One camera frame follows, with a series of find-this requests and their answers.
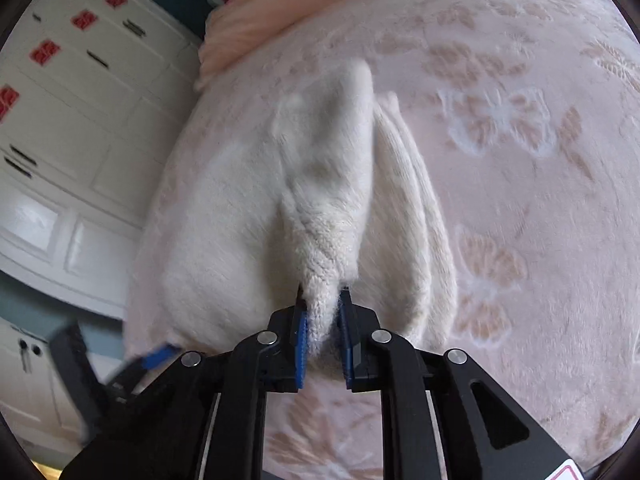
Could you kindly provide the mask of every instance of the red sticker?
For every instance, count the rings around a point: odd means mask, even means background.
[[[119,6],[126,4],[129,0],[104,0],[104,1],[107,2],[111,7],[116,9]]]
[[[40,44],[38,48],[36,48],[29,54],[29,57],[40,66],[44,66],[44,64],[49,61],[49,59],[54,57],[59,51],[59,45],[56,45],[51,40],[45,40]]]
[[[9,110],[15,105],[19,97],[20,94],[9,85],[5,85],[0,89],[0,121],[9,113]]]
[[[83,10],[77,16],[71,18],[71,23],[80,30],[87,30],[93,23],[98,21],[98,16],[90,10]]]

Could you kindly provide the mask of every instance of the bedspread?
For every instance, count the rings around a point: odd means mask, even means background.
[[[351,57],[398,94],[440,198],[460,290],[450,346],[597,464],[640,415],[640,46],[610,0],[345,0],[219,74],[148,218],[128,353],[179,339],[158,284],[199,172]],[[313,377],[271,396],[265,469],[381,478],[379,408]]]

